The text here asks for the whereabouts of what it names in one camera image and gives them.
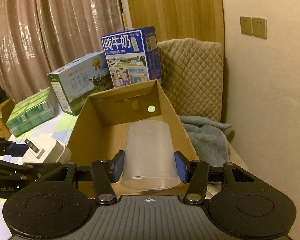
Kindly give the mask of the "translucent plastic cup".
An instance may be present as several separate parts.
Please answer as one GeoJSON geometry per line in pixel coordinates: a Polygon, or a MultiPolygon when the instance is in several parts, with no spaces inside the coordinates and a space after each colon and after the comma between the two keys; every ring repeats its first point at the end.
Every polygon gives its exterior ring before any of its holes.
{"type": "Polygon", "coordinates": [[[130,125],[121,184],[139,191],[163,190],[179,183],[168,124],[159,120],[130,125]]]}

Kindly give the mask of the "open cardboard box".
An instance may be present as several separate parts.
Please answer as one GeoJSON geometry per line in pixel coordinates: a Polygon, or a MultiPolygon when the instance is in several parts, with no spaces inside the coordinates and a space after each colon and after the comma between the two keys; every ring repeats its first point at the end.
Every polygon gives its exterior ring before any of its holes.
{"type": "Polygon", "coordinates": [[[125,152],[117,196],[179,195],[188,188],[176,172],[174,153],[198,158],[158,81],[141,82],[89,96],[72,130],[71,161],[90,166],[125,152]]]}

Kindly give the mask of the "wooden door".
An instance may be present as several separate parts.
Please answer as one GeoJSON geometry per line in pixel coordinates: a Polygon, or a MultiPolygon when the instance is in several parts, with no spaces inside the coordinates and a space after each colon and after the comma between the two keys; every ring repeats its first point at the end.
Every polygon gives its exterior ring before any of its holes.
{"type": "Polygon", "coordinates": [[[158,41],[194,38],[225,44],[222,0],[127,0],[133,28],[155,27],[158,41]]]}

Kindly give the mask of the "flattened cardboard boxes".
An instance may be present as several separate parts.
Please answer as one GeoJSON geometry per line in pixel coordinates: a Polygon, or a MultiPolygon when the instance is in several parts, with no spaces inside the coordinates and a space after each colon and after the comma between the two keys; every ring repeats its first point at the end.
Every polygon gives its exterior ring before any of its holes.
{"type": "Polygon", "coordinates": [[[11,99],[8,99],[0,104],[0,137],[9,139],[11,136],[10,130],[7,127],[7,120],[14,109],[15,104],[11,99]]]}

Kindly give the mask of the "beige quilted cushion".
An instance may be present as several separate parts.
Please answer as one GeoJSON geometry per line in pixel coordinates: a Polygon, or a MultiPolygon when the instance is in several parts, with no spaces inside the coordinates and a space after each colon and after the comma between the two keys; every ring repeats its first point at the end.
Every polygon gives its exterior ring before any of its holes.
{"type": "Polygon", "coordinates": [[[158,43],[161,86],[178,115],[221,120],[224,59],[218,42],[180,38],[158,43]]]}

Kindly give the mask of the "green shrink-wrapped carton pack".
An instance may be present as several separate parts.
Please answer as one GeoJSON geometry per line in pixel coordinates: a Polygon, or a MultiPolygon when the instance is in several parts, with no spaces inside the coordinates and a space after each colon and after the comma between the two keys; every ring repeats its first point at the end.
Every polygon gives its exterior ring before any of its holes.
{"type": "Polygon", "coordinates": [[[50,87],[17,103],[7,120],[10,133],[17,137],[52,119],[55,116],[55,103],[50,87]]]}

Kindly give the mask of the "blue milk carton box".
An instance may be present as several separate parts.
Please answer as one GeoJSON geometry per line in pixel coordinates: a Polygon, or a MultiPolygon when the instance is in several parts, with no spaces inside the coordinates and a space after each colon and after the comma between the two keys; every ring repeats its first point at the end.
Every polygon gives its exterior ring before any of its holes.
{"type": "Polygon", "coordinates": [[[154,27],[105,35],[101,37],[101,42],[115,88],[149,80],[161,80],[154,27]]]}

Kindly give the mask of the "green white milk box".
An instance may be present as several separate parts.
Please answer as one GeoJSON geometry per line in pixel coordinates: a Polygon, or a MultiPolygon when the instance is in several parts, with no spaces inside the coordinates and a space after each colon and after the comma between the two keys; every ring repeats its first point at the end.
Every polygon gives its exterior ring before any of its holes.
{"type": "Polygon", "coordinates": [[[65,113],[77,116],[90,94],[113,88],[104,52],[89,53],[47,75],[65,113]]]}

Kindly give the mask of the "grey blue blanket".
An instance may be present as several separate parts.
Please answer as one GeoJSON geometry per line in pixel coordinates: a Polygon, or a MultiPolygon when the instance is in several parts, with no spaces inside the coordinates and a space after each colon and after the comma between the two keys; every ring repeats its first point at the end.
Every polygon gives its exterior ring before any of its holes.
{"type": "Polygon", "coordinates": [[[179,119],[200,160],[215,167],[222,167],[230,160],[224,130],[232,127],[232,124],[223,124],[202,116],[180,115],[179,119]]]}

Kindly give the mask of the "wall socket pair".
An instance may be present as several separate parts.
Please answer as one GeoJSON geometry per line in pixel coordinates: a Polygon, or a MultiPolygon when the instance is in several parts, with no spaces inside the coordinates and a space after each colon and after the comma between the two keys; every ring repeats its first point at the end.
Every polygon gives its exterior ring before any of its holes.
{"type": "Polygon", "coordinates": [[[265,18],[241,16],[241,34],[267,39],[267,20],[265,18]]]}

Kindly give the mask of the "white power adapter plug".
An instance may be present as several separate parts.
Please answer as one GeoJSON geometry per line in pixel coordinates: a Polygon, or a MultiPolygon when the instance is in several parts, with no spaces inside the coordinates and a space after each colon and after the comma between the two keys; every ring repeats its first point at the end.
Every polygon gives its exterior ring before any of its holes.
{"type": "Polygon", "coordinates": [[[71,151],[61,141],[47,135],[39,134],[36,137],[25,139],[29,149],[22,157],[22,163],[61,163],[68,162],[71,151]]]}

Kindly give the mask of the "brown curtain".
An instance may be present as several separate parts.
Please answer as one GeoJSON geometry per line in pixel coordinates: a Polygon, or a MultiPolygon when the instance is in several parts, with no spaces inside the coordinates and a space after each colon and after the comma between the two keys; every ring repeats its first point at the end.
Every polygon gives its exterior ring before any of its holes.
{"type": "Polygon", "coordinates": [[[19,102],[49,86],[48,74],[101,51],[123,26],[120,0],[0,0],[0,86],[19,102]]]}

